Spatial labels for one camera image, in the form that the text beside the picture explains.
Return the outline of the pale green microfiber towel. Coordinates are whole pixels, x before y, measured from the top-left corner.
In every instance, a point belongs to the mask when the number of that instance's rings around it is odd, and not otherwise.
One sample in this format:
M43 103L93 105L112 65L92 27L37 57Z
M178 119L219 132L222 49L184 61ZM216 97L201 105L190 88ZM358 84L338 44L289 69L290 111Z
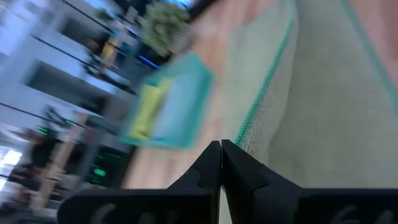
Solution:
M347 0L276 0L229 37L221 135L308 188L398 189L398 92Z

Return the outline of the light blue teal-edged towel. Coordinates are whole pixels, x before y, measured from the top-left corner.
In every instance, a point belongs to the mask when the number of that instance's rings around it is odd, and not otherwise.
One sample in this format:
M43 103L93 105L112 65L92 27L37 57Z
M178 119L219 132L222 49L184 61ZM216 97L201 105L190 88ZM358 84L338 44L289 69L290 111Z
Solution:
M193 110L195 90L199 86L199 79L192 74L183 73L172 79L155 122L153 140L167 143L180 140L187 127L188 115Z

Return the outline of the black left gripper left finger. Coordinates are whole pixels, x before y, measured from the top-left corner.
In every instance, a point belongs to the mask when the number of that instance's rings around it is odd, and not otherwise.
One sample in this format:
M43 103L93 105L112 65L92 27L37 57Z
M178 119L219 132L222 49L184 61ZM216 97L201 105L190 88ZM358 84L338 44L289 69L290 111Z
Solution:
M166 189L83 190L64 200L58 224L217 224L221 144L211 142Z

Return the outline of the lime green microfiber towel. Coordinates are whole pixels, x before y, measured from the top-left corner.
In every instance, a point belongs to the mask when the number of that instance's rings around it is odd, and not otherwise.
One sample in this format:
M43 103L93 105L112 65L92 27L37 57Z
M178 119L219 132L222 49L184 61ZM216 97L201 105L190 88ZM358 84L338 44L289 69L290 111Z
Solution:
M141 99L136 115L128 129L127 137L145 140L149 138L155 117L169 90L170 79L166 78L157 85L145 84L142 87Z

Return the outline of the green plant in grey pot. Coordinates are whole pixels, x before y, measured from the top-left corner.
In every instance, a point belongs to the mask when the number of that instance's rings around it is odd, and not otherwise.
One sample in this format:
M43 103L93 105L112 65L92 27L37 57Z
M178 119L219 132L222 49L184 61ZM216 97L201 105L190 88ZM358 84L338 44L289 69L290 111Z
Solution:
M141 20L143 43L162 57L186 49L193 38L186 9L175 3L152 2Z

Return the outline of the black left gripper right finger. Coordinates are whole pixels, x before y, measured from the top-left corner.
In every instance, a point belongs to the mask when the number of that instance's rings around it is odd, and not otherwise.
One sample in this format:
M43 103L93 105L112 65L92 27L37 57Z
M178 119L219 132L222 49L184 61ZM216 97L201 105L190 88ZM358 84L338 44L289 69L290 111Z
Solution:
M398 224L398 189L303 188L221 142L233 224Z

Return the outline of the teal plastic bin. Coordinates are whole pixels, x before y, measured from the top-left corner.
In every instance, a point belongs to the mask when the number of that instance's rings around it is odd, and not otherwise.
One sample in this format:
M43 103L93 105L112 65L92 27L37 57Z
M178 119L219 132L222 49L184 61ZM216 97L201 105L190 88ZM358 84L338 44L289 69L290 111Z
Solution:
M148 139L138 140L127 137L128 129L136 115L136 110L139 105L139 100L141 99L142 87L145 84L157 85L163 79L170 79L171 81L177 75L182 75L183 73L188 73L196 76L199 79L200 86L195 90L194 106L193 110L188 115L187 127L181 138L176 143L167 143L162 141L155 141L152 138L152 133L154 130L156 119L159 115L155 117L153 123L152 131ZM203 116L206 111L206 104L208 97L210 95L211 89L214 84L214 76L212 72L205 66L205 64L200 60L199 56L195 53L188 51L178 57L172 59L166 64L160 66L157 70L152 72L149 77L145 78L139 87L139 94L137 99L132 102L128 116L126 117L121 131L119 133L119 140L126 144L131 144L140 147L160 147L160 148L188 148L194 142L195 138L201 128L201 123L203 121Z

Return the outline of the wooden beam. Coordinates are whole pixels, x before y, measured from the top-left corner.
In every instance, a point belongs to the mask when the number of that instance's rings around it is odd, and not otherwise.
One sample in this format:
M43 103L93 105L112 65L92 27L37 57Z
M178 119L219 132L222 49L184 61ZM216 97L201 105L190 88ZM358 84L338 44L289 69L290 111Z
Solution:
M96 74L98 78L104 77L105 70L113 63L127 33L128 31L124 27L121 29L115 29L112 32L103 32L97 37L88 39L88 47L94 54L101 57L101 65Z

